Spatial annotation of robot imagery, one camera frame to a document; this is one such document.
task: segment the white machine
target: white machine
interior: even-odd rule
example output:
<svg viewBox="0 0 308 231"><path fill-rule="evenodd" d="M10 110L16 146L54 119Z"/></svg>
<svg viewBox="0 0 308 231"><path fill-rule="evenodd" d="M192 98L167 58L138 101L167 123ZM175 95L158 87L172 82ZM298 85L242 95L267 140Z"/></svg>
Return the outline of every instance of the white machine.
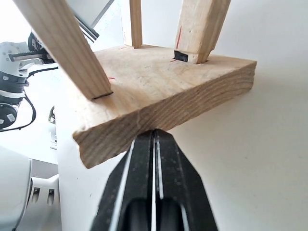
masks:
<svg viewBox="0 0 308 231"><path fill-rule="evenodd" d="M27 70L34 64L51 63L54 60L32 33L28 43L0 43L0 132L24 128L35 120L35 108L24 90L29 85L27 79L55 68ZM32 107L31 122L7 128L16 121L23 99ZM61 230L58 175L38 178L31 176L31 168L32 160L26 156L0 153L0 231Z"/></svg>
<svg viewBox="0 0 308 231"><path fill-rule="evenodd" d="M24 87L29 86L28 78L31 75L57 67L31 73L28 73L28 68L34 64L52 63L54 60L33 33L30 34L28 43L0 43L0 132L24 128L35 120L36 111ZM26 99L32 107L31 122L18 128L7 128L16 121L18 107L23 99Z"/></svg>
<svg viewBox="0 0 308 231"><path fill-rule="evenodd" d="M31 167L26 156L0 154L0 231L61 230L58 175L37 178Z"/></svg>

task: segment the white table surface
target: white table surface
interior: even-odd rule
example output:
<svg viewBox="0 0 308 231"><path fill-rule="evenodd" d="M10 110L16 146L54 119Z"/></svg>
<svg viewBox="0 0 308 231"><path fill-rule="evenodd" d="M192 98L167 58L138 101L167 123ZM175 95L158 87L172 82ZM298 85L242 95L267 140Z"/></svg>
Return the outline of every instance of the white table surface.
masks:
<svg viewBox="0 0 308 231"><path fill-rule="evenodd" d="M177 21L165 6L158 21L173 23L160 24L164 31ZM149 0L143 7L147 24L156 8ZM215 53L258 60L255 85L170 131L200 173L220 231L307 230L307 7L305 0L231 1ZM117 23L118 16L103 46L121 42ZM152 31L144 28L144 43L155 43ZM172 46L170 31L156 33L157 43ZM68 107L62 96L56 105L62 224L64 231L86 231L122 155L86 169L71 138Z"/></svg>

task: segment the black tape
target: black tape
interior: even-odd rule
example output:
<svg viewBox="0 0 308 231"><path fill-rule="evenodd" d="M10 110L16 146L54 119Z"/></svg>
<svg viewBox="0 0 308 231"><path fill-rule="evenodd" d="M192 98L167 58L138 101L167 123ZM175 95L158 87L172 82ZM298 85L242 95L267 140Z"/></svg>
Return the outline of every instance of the black tape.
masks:
<svg viewBox="0 0 308 231"><path fill-rule="evenodd" d="M179 51L174 51L174 59L184 61L184 62L188 62L188 55L183 54Z"/></svg>

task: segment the wood grain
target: wood grain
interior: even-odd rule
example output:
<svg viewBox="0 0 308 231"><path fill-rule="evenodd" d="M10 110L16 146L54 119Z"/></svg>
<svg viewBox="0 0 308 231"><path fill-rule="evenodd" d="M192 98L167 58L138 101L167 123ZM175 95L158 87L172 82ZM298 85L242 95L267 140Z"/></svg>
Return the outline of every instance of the wood grain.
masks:
<svg viewBox="0 0 308 231"><path fill-rule="evenodd" d="M97 52L114 94L95 101L68 83L73 138L87 168L125 151L137 134L169 130L253 85L255 61L211 55L206 64L194 65L173 60L173 52L145 45Z"/></svg>
<svg viewBox="0 0 308 231"><path fill-rule="evenodd" d="M141 0L121 1L124 44L133 48L142 45Z"/></svg>
<svg viewBox="0 0 308 231"><path fill-rule="evenodd" d="M215 48L231 0L183 0L175 50L201 64Z"/></svg>
<svg viewBox="0 0 308 231"><path fill-rule="evenodd" d="M65 0L14 0L44 47L88 99L112 93Z"/></svg>

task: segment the robotic arm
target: robotic arm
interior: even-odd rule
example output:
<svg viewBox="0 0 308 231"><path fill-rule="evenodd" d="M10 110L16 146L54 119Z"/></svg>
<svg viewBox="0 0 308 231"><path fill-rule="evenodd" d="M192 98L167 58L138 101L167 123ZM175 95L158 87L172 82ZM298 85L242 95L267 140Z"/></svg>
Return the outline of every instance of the robotic arm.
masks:
<svg viewBox="0 0 308 231"><path fill-rule="evenodd" d="M24 98L33 109L30 124L34 121L35 109L24 91L24 87L29 86L27 79L33 74L28 73L28 68L34 64L52 63L54 60L33 33L29 36L28 44L0 43L0 131L9 130L3 128L11 126L16 121L19 105Z"/></svg>

